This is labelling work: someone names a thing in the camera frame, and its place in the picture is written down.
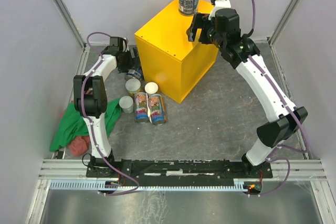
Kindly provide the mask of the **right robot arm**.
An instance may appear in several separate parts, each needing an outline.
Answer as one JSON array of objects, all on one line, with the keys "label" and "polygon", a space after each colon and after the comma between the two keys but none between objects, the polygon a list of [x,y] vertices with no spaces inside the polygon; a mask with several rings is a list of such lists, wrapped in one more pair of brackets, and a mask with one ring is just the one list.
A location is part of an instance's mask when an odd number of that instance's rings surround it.
[{"label": "right robot arm", "polygon": [[186,34],[192,42],[200,31],[198,41],[218,48],[223,59],[244,78],[258,98],[268,121],[257,128],[258,139],[242,160],[250,166],[259,166],[285,140],[303,130],[308,112],[305,107],[296,106],[277,85],[260,50],[250,39],[251,34],[242,34],[239,25],[237,12],[222,8],[213,14],[195,13]]}]

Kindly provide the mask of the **white lid small can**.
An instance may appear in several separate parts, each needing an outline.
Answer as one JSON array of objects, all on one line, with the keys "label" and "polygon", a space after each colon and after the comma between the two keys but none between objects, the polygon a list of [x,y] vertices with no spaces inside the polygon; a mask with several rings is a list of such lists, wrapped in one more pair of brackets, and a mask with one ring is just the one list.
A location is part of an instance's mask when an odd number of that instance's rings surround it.
[{"label": "white lid small can", "polygon": [[145,87],[145,92],[148,94],[148,95],[153,95],[153,94],[156,94],[159,90],[159,86],[157,83],[155,82],[148,82]]}]

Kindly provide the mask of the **white lid yellow can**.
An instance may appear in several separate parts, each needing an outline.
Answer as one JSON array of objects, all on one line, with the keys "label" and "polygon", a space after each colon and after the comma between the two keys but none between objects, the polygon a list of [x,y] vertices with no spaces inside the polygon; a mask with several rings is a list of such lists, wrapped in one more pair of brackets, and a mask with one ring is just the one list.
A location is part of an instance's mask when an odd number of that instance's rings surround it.
[{"label": "white lid yellow can", "polygon": [[125,88],[131,97],[134,97],[136,93],[141,92],[142,90],[140,80],[135,78],[127,80],[125,83]]}]

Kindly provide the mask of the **red cloth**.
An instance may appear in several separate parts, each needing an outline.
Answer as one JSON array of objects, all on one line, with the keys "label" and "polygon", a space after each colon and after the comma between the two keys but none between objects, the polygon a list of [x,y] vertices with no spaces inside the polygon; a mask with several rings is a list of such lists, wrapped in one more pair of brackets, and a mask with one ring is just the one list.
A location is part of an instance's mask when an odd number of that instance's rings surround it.
[{"label": "red cloth", "polygon": [[64,110],[58,130],[59,145],[68,147],[72,155],[80,156],[88,151],[90,145],[88,129],[83,118],[75,109],[73,101]]}]

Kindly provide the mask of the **cartoon label can right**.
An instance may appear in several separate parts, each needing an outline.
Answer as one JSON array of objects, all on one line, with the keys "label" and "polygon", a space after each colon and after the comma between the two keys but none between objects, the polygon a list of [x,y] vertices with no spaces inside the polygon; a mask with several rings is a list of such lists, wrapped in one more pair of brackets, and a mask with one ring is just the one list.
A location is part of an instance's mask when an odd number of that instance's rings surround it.
[{"label": "cartoon label can right", "polygon": [[149,96],[149,108],[151,120],[154,125],[161,125],[166,122],[166,113],[162,95],[156,93]]}]

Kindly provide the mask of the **dark blue soup can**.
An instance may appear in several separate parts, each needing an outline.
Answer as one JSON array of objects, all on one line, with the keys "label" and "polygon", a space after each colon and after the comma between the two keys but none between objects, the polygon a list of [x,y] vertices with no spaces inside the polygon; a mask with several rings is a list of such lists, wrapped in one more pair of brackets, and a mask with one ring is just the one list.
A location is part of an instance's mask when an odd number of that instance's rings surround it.
[{"label": "dark blue soup can", "polygon": [[128,70],[128,72],[125,75],[125,80],[128,81],[130,79],[138,79],[138,80],[143,80],[144,75],[141,67],[137,68],[131,68]]}]

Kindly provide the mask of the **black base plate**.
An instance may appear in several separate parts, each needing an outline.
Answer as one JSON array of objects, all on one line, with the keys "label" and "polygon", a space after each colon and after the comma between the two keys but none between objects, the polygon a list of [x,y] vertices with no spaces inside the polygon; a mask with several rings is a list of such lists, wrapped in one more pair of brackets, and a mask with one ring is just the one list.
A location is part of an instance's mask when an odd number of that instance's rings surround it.
[{"label": "black base plate", "polygon": [[251,166],[242,161],[145,161],[123,159],[112,164],[142,187],[232,186],[234,179],[273,178],[269,163]]}]

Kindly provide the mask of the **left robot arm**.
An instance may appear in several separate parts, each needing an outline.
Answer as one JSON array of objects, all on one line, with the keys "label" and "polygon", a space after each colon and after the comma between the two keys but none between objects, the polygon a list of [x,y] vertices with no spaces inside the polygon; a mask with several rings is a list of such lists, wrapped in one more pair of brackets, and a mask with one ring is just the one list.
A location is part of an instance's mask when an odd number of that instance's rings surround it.
[{"label": "left robot arm", "polygon": [[110,36],[107,47],[98,53],[98,60],[87,72],[74,76],[73,101],[88,129],[91,162],[94,166],[107,166],[114,162],[114,156],[105,125],[108,98],[104,81],[112,71],[126,73],[138,67],[140,61],[132,56],[124,37]]}]

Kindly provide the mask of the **yellow box counter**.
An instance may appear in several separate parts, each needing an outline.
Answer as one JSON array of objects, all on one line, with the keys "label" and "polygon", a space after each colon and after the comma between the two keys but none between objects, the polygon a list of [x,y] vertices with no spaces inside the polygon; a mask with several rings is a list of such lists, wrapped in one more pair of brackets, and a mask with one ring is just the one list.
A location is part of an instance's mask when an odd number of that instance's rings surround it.
[{"label": "yellow box counter", "polygon": [[188,40],[192,17],[178,6],[179,0],[170,2],[134,36],[145,80],[181,103],[215,63],[218,49]]}]

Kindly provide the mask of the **cartoon label can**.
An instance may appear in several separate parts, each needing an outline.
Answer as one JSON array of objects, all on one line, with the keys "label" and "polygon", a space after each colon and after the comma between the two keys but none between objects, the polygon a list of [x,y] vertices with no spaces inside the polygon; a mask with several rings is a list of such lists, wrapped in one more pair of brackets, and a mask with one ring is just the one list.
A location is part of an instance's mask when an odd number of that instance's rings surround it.
[{"label": "cartoon label can", "polygon": [[154,125],[161,125],[166,122],[166,113],[162,95],[156,93],[149,96],[149,108],[151,120]]},{"label": "cartoon label can", "polygon": [[138,92],[133,97],[134,114],[137,123],[146,123],[149,121],[147,98],[144,92]]}]

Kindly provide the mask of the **cartoon label can left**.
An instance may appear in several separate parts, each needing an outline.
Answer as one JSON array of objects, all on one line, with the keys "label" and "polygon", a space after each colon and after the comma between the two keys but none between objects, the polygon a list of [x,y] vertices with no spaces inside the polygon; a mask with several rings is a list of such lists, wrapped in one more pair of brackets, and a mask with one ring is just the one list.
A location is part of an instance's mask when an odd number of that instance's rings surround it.
[{"label": "cartoon label can left", "polygon": [[144,92],[138,92],[133,97],[134,114],[137,123],[146,123],[149,121],[147,98]]}]

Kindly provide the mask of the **green cloth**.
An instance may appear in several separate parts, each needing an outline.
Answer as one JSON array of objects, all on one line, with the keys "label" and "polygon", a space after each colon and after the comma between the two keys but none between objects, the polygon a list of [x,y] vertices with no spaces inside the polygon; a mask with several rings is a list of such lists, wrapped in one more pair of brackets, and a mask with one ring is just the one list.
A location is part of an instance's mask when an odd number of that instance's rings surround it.
[{"label": "green cloth", "polygon": [[[111,134],[115,122],[121,115],[119,100],[120,99],[114,99],[108,102],[104,116],[107,136]],[[90,136],[87,126],[80,116],[80,113],[75,110],[74,104],[70,103],[62,114],[49,150],[55,152],[62,147],[68,147],[72,155],[81,156],[88,151],[89,145]]]}]

